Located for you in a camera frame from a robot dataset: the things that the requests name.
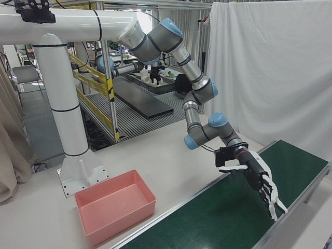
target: white pillar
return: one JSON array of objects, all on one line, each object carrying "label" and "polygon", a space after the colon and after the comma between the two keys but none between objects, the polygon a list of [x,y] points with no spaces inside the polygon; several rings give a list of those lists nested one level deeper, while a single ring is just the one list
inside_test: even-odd
[{"label": "white pillar", "polygon": [[66,154],[60,180],[70,196],[106,179],[108,173],[88,149],[67,45],[57,36],[45,34],[33,47]]}]

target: gray floor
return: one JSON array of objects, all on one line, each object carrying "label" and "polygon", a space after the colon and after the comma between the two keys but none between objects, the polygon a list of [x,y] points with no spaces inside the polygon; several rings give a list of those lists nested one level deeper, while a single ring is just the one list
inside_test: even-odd
[{"label": "gray floor", "polygon": [[[161,95],[153,94],[140,86],[136,87],[152,96],[164,101],[174,108],[173,113],[164,114],[152,119],[145,119],[133,109],[125,105],[119,99],[116,101],[119,130],[125,134],[122,140],[133,138],[137,135],[161,128],[171,123],[184,119],[182,111],[182,97],[174,92]],[[21,93],[21,103],[25,111],[25,125],[32,148],[38,156],[39,162],[46,162],[47,165],[40,165],[39,171],[45,168],[60,165],[64,159],[63,148],[52,115],[47,93],[39,91],[38,86],[32,84],[23,85],[24,93]]]},{"label": "gray floor", "polygon": [[64,154],[47,93],[43,90],[42,95],[39,87],[31,84],[24,85],[24,90],[20,94],[24,120],[31,146],[38,156],[37,162],[47,162],[50,167],[58,165],[62,163]]}]

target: robotic arm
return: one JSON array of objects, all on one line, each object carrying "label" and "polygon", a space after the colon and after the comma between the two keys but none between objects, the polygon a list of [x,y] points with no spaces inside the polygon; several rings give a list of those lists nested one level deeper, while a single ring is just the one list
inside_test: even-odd
[{"label": "robotic arm", "polygon": [[[216,166],[223,173],[242,171],[253,190],[260,197],[270,212],[271,218],[277,220],[275,208],[287,213],[287,208],[278,197],[278,189],[272,181],[272,173],[263,159],[254,151],[248,150],[248,144],[240,139],[227,118],[222,113],[214,113],[209,122],[202,125],[198,108],[218,95],[213,79],[204,76],[191,59],[184,47],[183,34],[180,29],[166,18],[148,35],[145,35],[138,23],[132,30],[120,38],[144,64],[154,65],[159,61],[161,53],[173,55],[177,65],[192,83],[190,91],[183,102],[183,110],[187,121],[188,135],[184,141],[189,149],[196,149],[206,142],[220,137],[226,147],[215,152]],[[240,165],[226,167],[225,162],[238,159]]]},{"label": "robotic arm", "polygon": [[[93,39],[99,37],[99,40],[110,39],[115,42],[120,41],[130,48],[144,64],[150,65],[159,61],[162,52],[170,53],[177,61],[177,65],[192,83],[193,90],[186,95],[183,103],[188,131],[188,135],[185,137],[185,143],[188,148],[196,149],[217,136],[220,137],[226,147],[220,148],[215,152],[216,166],[219,167],[219,171],[224,173],[243,171],[250,186],[255,191],[259,192],[259,195],[270,211],[272,219],[277,219],[275,208],[280,209],[283,213],[287,212],[287,208],[278,198],[278,190],[272,181],[270,168],[257,153],[248,150],[248,144],[239,138],[227,118],[222,113],[214,113],[209,117],[208,124],[204,126],[201,124],[198,108],[217,96],[218,90],[213,79],[204,76],[201,70],[192,61],[191,55],[184,47],[182,32],[170,19],[167,18],[163,20],[148,35],[145,35],[136,18],[130,13],[122,14],[116,11],[116,13],[106,14],[99,12],[98,14],[96,11],[90,13],[92,11],[54,9],[54,15],[49,11],[47,0],[42,0],[38,4],[39,7],[37,6],[36,0],[15,0],[16,12],[21,15],[24,21],[23,23],[18,20],[17,15],[13,14],[12,8],[1,9],[2,14],[0,18],[2,21],[0,23],[2,24],[1,28],[4,33],[2,36],[3,44],[15,44],[24,40],[25,43],[34,43],[37,41],[38,45],[43,41],[43,43],[47,43],[47,46],[54,44],[50,46],[57,47],[57,50],[54,49],[55,47],[52,48],[52,54],[57,55],[55,51],[60,51],[61,53],[57,55],[59,56],[58,58],[62,58],[63,55],[66,58],[67,55],[62,53],[65,52],[62,47],[64,42],[69,40],[83,41],[86,40],[87,37],[93,37]],[[75,25],[64,25],[66,24],[64,20],[67,19],[71,19]],[[29,23],[43,24],[36,26]],[[16,33],[22,35],[21,38],[18,38],[20,36],[12,34],[12,26]],[[82,27],[84,27],[88,35],[82,32]],[[45,57],[45,53],[39,54],[39,59],[45,59]],[[52,71],[45,70],[50,65],[51,64],[44,65],[43,69],[43,72],[48,75],[47,81],[49,82],[49,87],[54,85],[52,84],[54,77],[52,74],[49,74],[49,71]],[[67,79],[72,79],[70,70],[68,76],[64,74],[63,79],[65,79],[63,82],[66,82]],[[68,89],[71,90],[71,94],[73,93],[72,95],[69,94],[70,96],[76,96],[74,87]],[[58,98],[54,98],[55,95],[52,96],[53,104],[56,103],[58,105]],[[62,107],[61,109],[66,109],[63,108],[66,105],[70,106],[70,104],[72,104],[71,101],[73,103],[77,102],[76,98],[66,98],[65,100],[70,101],[68,101],[68,103],[66,102],[64,105],[59,105]],[[64,127],[66,120],[59,118],[59,116],[57,117],[58,123],[62,124],[60,127]],[[73,120],[76,122],[77,127],[84,132],[80,115],[75,116]],[[87,145],[87,142],[83,141],[80,144],[82,148],[77,149],[77,144],[66,139],[66,136],[63,135],[61,140],[64,147],[67,149],[75,148],[75,151],[84,150],[85,146],[83,145]],[[71,162],[74,162],[71,169],[74,169],[76,172],[78,161],[71,157],[70,159]],[[225,161],[232,159],[238,159],[240,165],[226,167]]]}]

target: white table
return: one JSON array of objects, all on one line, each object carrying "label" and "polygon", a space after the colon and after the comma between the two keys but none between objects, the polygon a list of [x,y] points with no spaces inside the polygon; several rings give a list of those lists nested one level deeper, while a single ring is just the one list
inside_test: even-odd
[{"label": "white table", "polygon": [[[202,120],[206,123],[207,118],[202,117]],[[214,165],[213,153],[202,148],[187,149],[183,142],[185,134],[186,125],[182,120],[96,153],[111,176],[137,169],[157,198],[155,214],[151,218],[107,240],[98,248],[110,248],[220,176]],[[249,143],[251,150],[262,148],[241,137]],[[215,139],[208,145],[218,148],[222,143]],[[57,168],[33,175],[28,183],[19,187],[15,198],[0,205],[0,248],[93,248],[84,236],[74,197],[66,199],[64,196]],[[303,245],[325,243],[332,232],[332,218],[325,217],[331,206],[332,185],[325,180],[309,204],[301,205],[290,216],[290,224],[286,221],[285,228],[276,233],[268,248],[322,248]]]}]

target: black stripe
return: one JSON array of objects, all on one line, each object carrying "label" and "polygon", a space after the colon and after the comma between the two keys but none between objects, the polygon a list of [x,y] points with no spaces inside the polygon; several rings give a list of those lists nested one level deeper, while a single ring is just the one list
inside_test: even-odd
[{"label": "black stripe", "polygon": [[55,44],[55,45],[32,45],[34,48],[53,48],[53,47],[67,47],[67,44]]},{"label": "black stripe", "polygon": [[188,57],[183,61],[183,62],[178,62],[178,66],[184,66],[187,64],[189,61],[191,61],[191,55],[189,54]]},{"label": "black stripe", "polygon": [[97,17],[97,20],[98,20],[98,25],[99,25],[99,40],[98,41],[100,41],[102,39],[102,36],[103,36],[102,25],[100,23],[100,19],[99,19],[97,11],[93,10],[93,12],[95,13],[95,16]]},{"label": "black stripe", "polygon": [[199,126],[202,129],[202,124],[200,124],[198,122],[191,123],[187,128],[188,134],[189,134],[189,131],[191,130],[191,128],[193,128],[194,126],[196,126],[196,127]]},{"label": "black stripe", "polygon": [[133,62],[133,65],[134,65],[134,67],[135,67],[135,71],[138,71],[138,70],[139,70],[139,65],[138,65],[138,63]]},{"label": "black stripe", "polygon": [[77,106],[75,106],[74,108],[67,109],[67,110],[55,110],[53,108],[51,108],[51,110],[54,112],[58,112],[58,113],[65,113],[65,112],[70,112],[71,110],[75,110],[77,107],[79,107],[79,104]]},{"label": "black stripe", "polygon": [[83,155],[85,152],[87,152],[89,150],[89,147],[86,149],[86,151],[84,151],[83,153],[81,153],[81,154],[77,154],[77,155],[71,155],[71,154],[67,154],[66,152],[65,152],[65,154],[67,155],[67,156],[70,156],[70,157],[78,157],[78,156],[81,156],[81,155]]},{"label": "black stripe", "polygon": [[230,143],[230,141],[232,141],[232,140],[234,140],[234,139],[240,139],[239,137],[233,137],[231,140],[229,140],[228,142],[227,142],[227,145],[226,145],[226,147],[228,146],[228,144]]},{"label": "black stripe", "polygon": [[140,44],[138,44],[135,48],[130,49],[130,51],[133,52],[133,51],[138,50],[138,49],[144,44],[145,40],[146,40],[146,35],[144,35],[144,38],[143,38],[143,40],[140,42]]},{"label": "black stripe", "polygon": [[173,47],[171,47],[169,50],[165,51],[165,53],[169,53],[171,51],[173,51],[178,45],[181,44],[181,42],[183,41],[183,39],[181,38],[177,44],[175,44]]},{"label": "black stripe", "polygon": [[208,80],[208,82],[203,87],[201,87],[200,89],[194,90],[194,91],[199,92],[199,91],[203,90],[205,87],[207,87],[209,84],[210,84],[210,79]]},{"label": "black stripe", "polygon": [[210,141],[211,139],[209,139],[209,137],[208,137],[208,135],[205,133],[205,131],[204,131],[203,127],[202,127],[202,132],[203,132],[203,134],[204,134],[205,138],[206,138],[208,141]]},{"label": "black stripe", "polygon": [[196,101],[196,103],[197,103],[198,105],[202,105],[202,103],[201,103],[201,102],[198,100],[198,98],[196,97],[194,91],[191,91],[191,95],[193,96],[193,98],[195,99],[195,101]]},{"label": "black stripe", "polygon": [[196,83],[196,82],[199,82],[203,77],[204,77],[204,74],[201,73],[201,75],[200,75],[197,79],[191,80],[190,82],[191,82],[192,84],[194,84],[194,83]]},{"label": "black stripe", "polygon": [[96,57],[95,57],[95,61],[97,61],[101,56],[103,56],[102,54],[98,54]]},{"label": "black stripe", "polygon": [[196,111],[198,112],[198,110],[197,110],[195,107],[190,106],[190,107],[187,107],[187,108],[185,109],[185,113],[186,113],[189,109],[194,109],[194,110],[196,110]]},{"label": "black stripe", "polygon": [[147,35],[147,38],[149,38],[150,42],[158,50],[158,52],[161,53],[162,50],[158,47],[158,45],[155,43],[155,41],[152,39],[152,37],[150,35]]},{"label": "black stripe", "polygon": [[80,74],[88,74],[90,71],[80,71],[80,70],[78,70],[78,73],[80,73]]},{"label": "black stripe", "polygon": [[115,71],[115,73],[116,73],[116,75],[115,75],[115,77],[117,77],[117,76],[119,76],[119,71],[115,68],[115,69],[113,69],[113,72]]}]

